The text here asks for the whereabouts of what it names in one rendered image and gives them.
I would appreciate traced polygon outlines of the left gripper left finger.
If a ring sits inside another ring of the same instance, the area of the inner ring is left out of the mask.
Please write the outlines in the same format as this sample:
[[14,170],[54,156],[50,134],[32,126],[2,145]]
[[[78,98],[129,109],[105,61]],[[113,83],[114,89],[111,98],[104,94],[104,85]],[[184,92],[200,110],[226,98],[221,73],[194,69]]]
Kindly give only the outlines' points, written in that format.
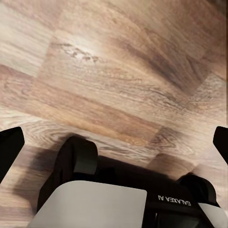
[[25,145],[20,126],[0,132],[0,183]]

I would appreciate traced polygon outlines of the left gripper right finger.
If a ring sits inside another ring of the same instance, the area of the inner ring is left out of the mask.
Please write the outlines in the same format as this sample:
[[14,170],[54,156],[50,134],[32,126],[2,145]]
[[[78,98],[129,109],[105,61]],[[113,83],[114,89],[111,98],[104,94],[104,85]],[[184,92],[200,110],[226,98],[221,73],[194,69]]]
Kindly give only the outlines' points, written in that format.
[[213,143],[228,165],[228,128],[218,126],[214,133]]

